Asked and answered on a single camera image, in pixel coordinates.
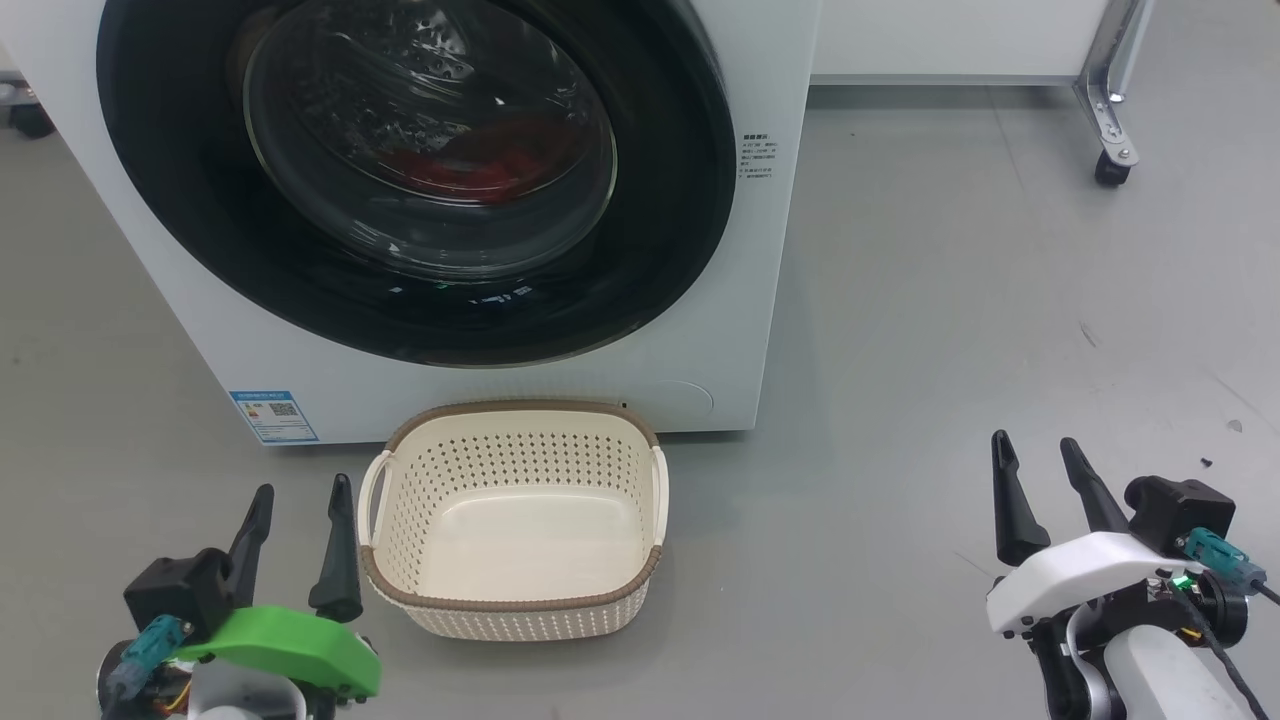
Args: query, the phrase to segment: metal table leg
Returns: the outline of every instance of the metal table leg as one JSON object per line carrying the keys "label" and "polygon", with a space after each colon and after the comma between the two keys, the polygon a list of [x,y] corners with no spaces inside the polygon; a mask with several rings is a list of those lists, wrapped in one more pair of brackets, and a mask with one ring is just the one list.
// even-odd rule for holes
{"label": "metal table leg", "polygon": [[1098,33],[1093,38],[1084,68],[1075,81],[1075,95],[1084,105],[1084,111],[1093,129],[1102,141],[1102,155],[1093,172],[1094,179],[1105,186],[1116,187],[1129,179],[1129,170],[1138,164],[1138,151],[1120,126],[1111,100],[1111,65],[1130,26],[1134,23],[1142,0],[1111,0],[1102,13]]}

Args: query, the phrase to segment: white plastic basket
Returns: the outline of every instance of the white plastic basket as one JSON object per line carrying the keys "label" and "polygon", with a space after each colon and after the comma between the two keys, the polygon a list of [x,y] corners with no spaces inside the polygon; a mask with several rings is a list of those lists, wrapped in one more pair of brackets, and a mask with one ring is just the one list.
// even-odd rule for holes
{"label": "white plastic basket", "polygon": [[356,519],[374,588],[438,635],[603,635],[640,611],[662,556],[667,461],[613,405],[454,405],[396,432]]}

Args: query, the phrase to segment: white cabinet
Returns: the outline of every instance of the white cabinet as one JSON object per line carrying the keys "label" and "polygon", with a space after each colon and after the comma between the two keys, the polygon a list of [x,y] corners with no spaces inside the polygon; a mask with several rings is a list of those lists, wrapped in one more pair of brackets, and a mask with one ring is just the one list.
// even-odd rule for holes
{"label": "white cabinet", "polygon": [[1070,82],[1107,0],[826,0],[818,82]]}

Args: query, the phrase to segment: washing machine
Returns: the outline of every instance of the washing machine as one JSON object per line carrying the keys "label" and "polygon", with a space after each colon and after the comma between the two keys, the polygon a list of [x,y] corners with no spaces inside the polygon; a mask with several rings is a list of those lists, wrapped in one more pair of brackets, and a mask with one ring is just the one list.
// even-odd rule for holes
{"label": "washing machine", "polygon": [[0,0],[262,443],[754,427],[819,0]]}

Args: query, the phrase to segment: cable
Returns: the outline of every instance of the cable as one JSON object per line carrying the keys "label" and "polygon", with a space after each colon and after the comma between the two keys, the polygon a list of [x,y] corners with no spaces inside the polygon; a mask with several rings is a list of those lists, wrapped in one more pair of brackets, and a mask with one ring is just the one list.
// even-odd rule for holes
{"label": "cable", "polygon": [[1268,588],[1266,585],[1266,583],[1263,583],[1262,580],[1253,580],[1253,583],[1251,583],[1251,584],[1252,584],[1253,589],[1256,589],[1260,593],[1262,593],[1263,596],[1266,596],[1267,600],[1270,600],[1271,602],[1274,602],[1276,605],[1280,605],[1280,594],[1277,594],[1276,591]]}
{"label": "cable", "polygon": [[182,707],[182,703],[187,702],[188,696],[191,696],[191,680],[187,680],[187,687],[182,688],[182,692],[178,693],[178,697],[172,703],[164,706],[164,714],[173,715],[177,712]]}
{"label": "cable", "polygon": [[118,683],[111,687],[106,693],[106,700],[102,702],[102,720],[115,720],[120,712],[120,698],[124,697],[124,684]]}
{"label": "cable", "polygon": [[1267,711],[1262,710],[1262,703],[1258,702],[1258,697],[1253,694],[1252,689],[1249,689],[1249,684],[1244,682],[1244,676],[1240,675],[1240,670],[1235,667],[1235,662],[1231,662],[1231,659],[1228,657],[1226,650],[1222,648],[1222,643],[1217,642],[1217,635],[1213,634],[1212,628],[1208,626],[1208,623],[1204,620],[1204,616],[1201,615],[1201,611],[1192,605],[1192,601],[1183,594],[1183,591],[1179,589],[1178,585],[1172,583],[1167,583],[1167,585],[1169,589],[1172,591],[1174,600],[1178,601],[1178,605],[1181,605],[1187,612],[1190,614],[1192,624],[1201,632],[1202,635],[1204,635],[1204,644],[1207,644],[1213,652],[1213,657],[1217,657],[1219,662],[1222,664],[1222,669],[1226,670],[1226,676],[1231,679],[1231,684],[1235,685],[1235,689],[1240,691],[1240,694],[1244,696],[1244,701],[1249,703],[1249,710],[1253,711],[1253,716],[1258,720],[1270,720],[1267,717]]}

